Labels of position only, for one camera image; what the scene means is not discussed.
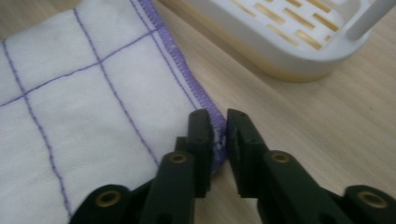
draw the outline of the purple stitching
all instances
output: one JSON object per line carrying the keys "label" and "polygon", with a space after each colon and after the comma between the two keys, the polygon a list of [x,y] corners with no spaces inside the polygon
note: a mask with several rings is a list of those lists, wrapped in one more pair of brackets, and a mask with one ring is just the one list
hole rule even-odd
{"label": "purple stitching", "polygon": [[143,138],[143,135],[141,134],[141,132],[137,129],[137,127],[136,127],[136,125],[134,124],[134,121],[132,120],[131,116],[129,115],[129,113],[128,113],[128,111],[127,111],[127,109],[126,109],[126,107],[125,107],[123,101],[121,100],[121,98],[120,98],[119,95],[117,94],[116,89],[114,88],[113,83],[110,81],[110,78],[109,78],[108,75],[107,75],[106,69],[105,69],[105,67],[103,66],[103,63],[102,63],[102,61],[101,61],[100,58],[99,58],[99,55],[98,55],[98,53],[97,53],[97,50],[96,50],[95,46],[94,46],[93,43],[92,43],[92,39],[91,39],[90,35],[88,34],[88,32],[87,32],[85,26],[83,25],[83,23],[82,23],[82,21],[81,21],[79,15],[78,15],[78,11],[74,8],[74,9],[73,9],[73,12],[74,12],[74,14],[75,14],[75,16],[76,16],[78,25],[81,27],[81,30],[84,32],[84,35],[87,37],[88,42],[90,43],[90,46],[91,46],[91,48],[92,48],[93,54],[94,54],[95,57],[96,57],[97,62],[99,62],[100,68],[101,68],[101,70],[102,70],[102,72],[103,72],[103,75],[104,75],[104,77],[105,77],[105,79],[106,79],[106,81],[107,81],[107,83],[108,83],[108,86],[109,86],[110,89],[113,91],[114,96],[116,97],[117,101],[119,102],[119,104],[120,104],[120,106],[121,106],[121,108],[122,108],[124,114],[125,114],[126,117],[128,118],[128,120],[129,120],[129,122],[131,123],[131,125],[133,126],[134,130],[136,131],[136,134],[139,136],[140,141],[141,141],[141,142],[143,143],[143,145],[146,147],[146,149],[148,150],[149,155],[151,156],[152,159],[154,159],[155,164],[158,166],[158,165],[159,165],[159,162],[158,162],[157,158],[154,156],[154,153],[153,153],[152,149],[149,147],[149,144],[148,144],[148,143],[146,142],[146,140]]}
{"label": "purple stitching", "polygon": [[[145,37],[151,35],[151,33],[154,33],[154,32],[156,32],[156,31],[157,31],[157,30],[152,30],[152,31],[146,33],[145,35],[142,35],[142,36],[138,37],[136,40],[134,40],[134,41],[132,41],[132,42],[126,44],[125,46],[122,46],[120,49],[114,50],[113,52],[109,53],[105,58],[103,58],[100,62],[101,62],[101,63],[104,62],[106,59],[110,58],[111,56],[115,55],[116,53],[122,51],[123,49],[126,49],[126,48],[132,46],[134,43],[136,43],[136,42],[138,42],[139,40],[141,40],[141,39],[143,39],[143,38],[145,38]],[[73,71],[73,72],[71,72],[71,73],[68,73],[68,74],[65,74],[65,75],[61,75],[61,76],[59,76],[59,77],[55,77],[55,78],[53,78],[53,79],[51,79],[51,80],[49,80],[49,81],[46,81],[46,82],[44,82],[44,83],[42,83],[42,84],[40,84],[40,85],[38,85],[38,86],[36,86],[36,87],[30,89],[29,91],[26,91],[23,95],[20,95],[20,96],[14,98],[14,99],[12,99],[12,100],[10,100],[10,101],[8,101],[8,102],[3,103],[2,105],[0,105],[0,108],[3,107],[3,106],[9,105],[9,104],[11,104],[11,103],[13,103],[13,102],[16,102],[16,101],[18,101],[18,100],[20,100],[21,98],[23,98],[25,95],[29,94],[30,92],[36,91],[36,90],[38,90],[38,89],[40,89],[40,88],[42,88],[42,87],[44,87],[44,86],[50,84],[51,82],[56,81],[57,79],[60,79],[60,78],[62,78],[62,77],[71,77],[72,75],[74,75],[74,74],[77,73],[77,72],[84,71],[84,70],[89,69],[89,68],[91,68],[91,67],[94,67],[94,66],[96,66],[96,65],[98,65],[98,64],[99,64],[99,63],[93,63],[93,64],[88,65],[88,66],[85,66],[85,67],[83,67],[83,68],[79,68],[78,70],[75,70],[75,71]]]}
{"label": "purple stitching", "polygon": [[[221,115],[219,110],[210,100],[210,97],[207,95],[207,93],[204,91],[202,86],[192,75],[191,70],[187,66],[187,63],[184,59],[184,56],[182,55],[180,49],[175,44],[172,36],[170,35],[169,31],[166,29],[166,26],[164,26],[163,20],[158,15],[154,5],[152,5],[151,1],[146,1],[146,0],[138,0],[138,2],[146,12],[146,15],[150,19],[151,23],[154,24],[155,27],[158,26],[164,27],[159,31],[159,35],[165,45],[166,50],[174,59],[178,69],[180,70],[189,88],[191,89],[192,94],[195,96],[195,98],[198,100],[198,102],[202,107],[205,107],[210,111],[212,124],[215,130],[217,130],[219,134],[220,142],[223,142],[225,139],[225,118]],[[214,168],[219,167],[226,157],[224,151],[224,145],[222,143],[217,145],[217,152],[218,152],[217,155],[218,161],[214,162]]]}
{"label": "purple stitching", "polygon": [[[18,86],[20,87],[22,93],[25,93],[25,89],[22,86],[22,83],[21,83],[21,80],[19,78],[18,72],[17,72],[17,70],[15,68],[14,62],[11,60],[11,57],[9,55],[9,52],[8,52],[8,49],[7,49],[6,40],[2,42],[2,45],[3,45],[4,52],[6,54],[6,58],[8,60],[8,64],[11,67],[12,74],[14,75],[15,80],[18,83]],[[37,126],[37,128],[38,128],[38,130],[39,130],[39,132],[40,132],[40,134],[41,134],[41,136],[42,136],[42,138],[44,140],[44,143],[46,144],[47,150],[49,152],[49,163],[50,163],[50,166],[51,166],[51,170],[56,175],[56,177],[58,178],[59,185],[61,187],[61,193],[62,193],[62,196],[64,197],[64,208],[66,209],[68,218],[70,219],[71,216],[72,216],[72,212],[71,212],[71,208],[70,208],[70,202],[68,200],[68,197],[67,197],[67,194],[66,194],[66,190],[64,188],[64,179],[62,178],[61,174],[59,173],[58,168],[56,167],[56,164],[55,164],[55,160],[53,158],[53,148],[50,145],[50,141],[49,141],[49,139],[48,139],[48,137],[47,137],[47,135],[46,135],[46,133],[44,131],[43,126],[41,126],[40,122],[38,121],[38,118],[35,116],[35,113],[33,112],[33,108],[30,105],[29,98],[27,97],[27,95],[23,95],[23,98],[24,98],[24,101],[25,101],[25,103],[26,103],[26,105],[28,107],[29,114],[32,117],[35,125]]]}
{"label": "purple stitching", "polygon": [[[140,12],[138,11],[136,5],[134,4],[134,2],[132,0],[129,1],[132,4],[132,7],[134,8],[134,11],[136,12],[137,16],[139,17],[139,19],[143,22],[143,24],[146,26],[146,28],[149,30],[149,26],[146,23],[146,21],[143,19],[142,15],[140,14]],[[159,26],[156,27],[159,32],[161,31],[161,29],[165,29],[164,26]],[[175,78],[177,85],[183,90],[184,94],[186,95],[186,97],[189,99],[191,105],[194,107],[194,109],[197,109],[197,106],[194,104],[193,100],[191,99],[191,97],[187,94],[186,89],[184,89],[184,87],[181,85],[180,80],[177,78],[177,75],[175,73],[175,70],[172,68],[171,64],[169,63],[169,61],[166,59],[165,54],[163,53],[163,50],[161,49],[160,45],[158,44],[158,41],[155,39],[154,35],[151,35],[151,38],[153,39],[158,51],[161,53],[161,56],[163,57],[163,60],[166,62],[166,65],[168,66],[169,70],[171,71],[173,77]]]}

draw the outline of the white cloth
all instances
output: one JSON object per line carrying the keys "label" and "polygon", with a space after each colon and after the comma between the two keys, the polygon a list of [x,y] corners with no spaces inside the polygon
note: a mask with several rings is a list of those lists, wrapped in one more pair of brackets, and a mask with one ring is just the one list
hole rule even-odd
{"label": "white cloth", "polygon": [[84,0],[0,46],[0,223],[67,223],[94,189],[134,189],[207,108],[149,0]]}

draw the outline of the white container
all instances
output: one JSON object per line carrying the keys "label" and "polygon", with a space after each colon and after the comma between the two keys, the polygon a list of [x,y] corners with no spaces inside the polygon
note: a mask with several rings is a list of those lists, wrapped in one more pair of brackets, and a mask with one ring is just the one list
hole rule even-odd
{"label": "white container", "polygon": [[273,77],[330,74],[395,0],[184,0],[188,13]]}

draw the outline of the wooden surface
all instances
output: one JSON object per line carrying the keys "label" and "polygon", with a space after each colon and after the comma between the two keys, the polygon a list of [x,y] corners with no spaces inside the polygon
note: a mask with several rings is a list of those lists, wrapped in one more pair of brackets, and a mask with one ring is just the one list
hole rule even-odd
{"label": "wooden surface", "polygon": [[[78,0],[0,0],[0,38]],[[211,34],[155,1],[191,71],[225,115],[248,113],[271,149],[294,155],[326,189],[369,185],[396,197],[396,9],[364,48],[331,75],[295,84],[268,77]],[[195,223],[260,223],[255,200],[236,194],[230,166],[197,200]]]}

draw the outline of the white plastic handle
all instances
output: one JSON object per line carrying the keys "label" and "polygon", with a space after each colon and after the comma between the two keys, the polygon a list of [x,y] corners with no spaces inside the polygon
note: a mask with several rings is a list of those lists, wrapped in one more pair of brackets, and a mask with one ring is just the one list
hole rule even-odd
{"label": "white plastic handle", "polygon": [[376,0],[347,31],[347,37],[357,40],[367,33],[394,6],[396,0]]}

